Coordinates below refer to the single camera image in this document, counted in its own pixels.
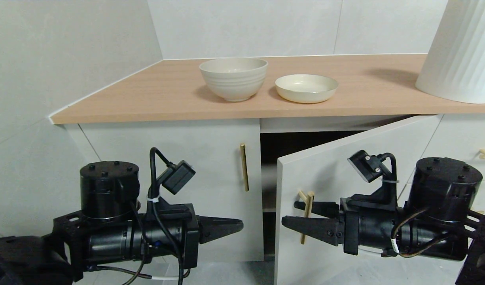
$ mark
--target cream plate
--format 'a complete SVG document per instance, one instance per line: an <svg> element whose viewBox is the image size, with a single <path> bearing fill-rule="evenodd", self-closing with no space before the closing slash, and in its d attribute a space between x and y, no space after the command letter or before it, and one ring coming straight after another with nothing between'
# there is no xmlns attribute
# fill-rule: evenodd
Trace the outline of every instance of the cream plate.
<svg viewBox="0 0 485 285"><path fill-rule="evenodd" d="M330 77L314 74L292 74L276 80L279 96L297 103L320 103L326 101L338 87L338 82Z"/></svg>

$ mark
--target ribbed bowl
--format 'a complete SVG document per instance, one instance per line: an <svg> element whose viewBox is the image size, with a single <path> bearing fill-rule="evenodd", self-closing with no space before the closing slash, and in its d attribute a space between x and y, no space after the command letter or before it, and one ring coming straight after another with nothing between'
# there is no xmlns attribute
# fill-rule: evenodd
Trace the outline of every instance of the ribbed bowl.
<svg viewBox="0 0 485 285"><path fill-rule="evenodd" d="M258 58L220 58L202 63L201 70L209 89L226 101L245 101L262 87L267 61Z"/></svg>

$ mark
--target ribbed vase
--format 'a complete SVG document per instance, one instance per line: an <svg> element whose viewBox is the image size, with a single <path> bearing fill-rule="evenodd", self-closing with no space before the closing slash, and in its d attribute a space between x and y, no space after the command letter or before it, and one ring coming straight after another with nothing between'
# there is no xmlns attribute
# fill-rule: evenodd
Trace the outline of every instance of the ribbed vase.
<svg viewBox="0 0 485 285"><path fill-rule="evenodd" d="M465 103L485 103L485 0L449 0L416 87Z"/></svg>

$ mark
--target white cable tie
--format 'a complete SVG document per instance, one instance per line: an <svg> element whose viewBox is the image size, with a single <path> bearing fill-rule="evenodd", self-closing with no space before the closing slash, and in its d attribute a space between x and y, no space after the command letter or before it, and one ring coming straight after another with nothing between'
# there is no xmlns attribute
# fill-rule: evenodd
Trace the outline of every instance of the white cable tie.
<svg viewBox="0 0 485 285"><path fill-rule="evenodd" d="M149 202L153 202L153 203L158 203L158 200L160 199L160 194L158 194L157 197L154 197L154 198L147 198Z"/></svg>
<svg viewBox="0 0 485 285"><path fill-rule="evenodd" d="M396 242L396 239L395 238L391 238L390 241L392 243L392 248L398 254L399 253L399 247L398 247L398 243Z"/></svg>
<svg viewBox="0 0 485 285"><path fill-rule="evenodd" d="M151 280L178 280L178 276L151 276Z"/></svg>
<svg viewBox="0 0 485 285"><path fill-rule="evenodd" d="M397 184L397 183L400 182L399 180L387 180L387 179L381 179L381 180L382 180L382 182L394 183L394 184Z"/></svg>

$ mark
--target bowl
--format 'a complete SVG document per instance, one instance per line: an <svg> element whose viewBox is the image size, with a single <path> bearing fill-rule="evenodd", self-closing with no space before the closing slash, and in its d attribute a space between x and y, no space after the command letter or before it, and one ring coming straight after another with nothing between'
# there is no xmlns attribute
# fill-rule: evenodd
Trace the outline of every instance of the bowl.
<svg viewBox="0 0 485 285"><path fill-rule="evenodd" d="M276 79L279 96L297 103L320 103L328 100L338 87L330 77L314 74L292 74Z"/></svg>
<svg viewBox="0 0 485 285"><path fill-rule="evenodd" d="M268 62L258 58L220 58L202 63L209 89L226 101L248 100L262 87Z"/></svg>

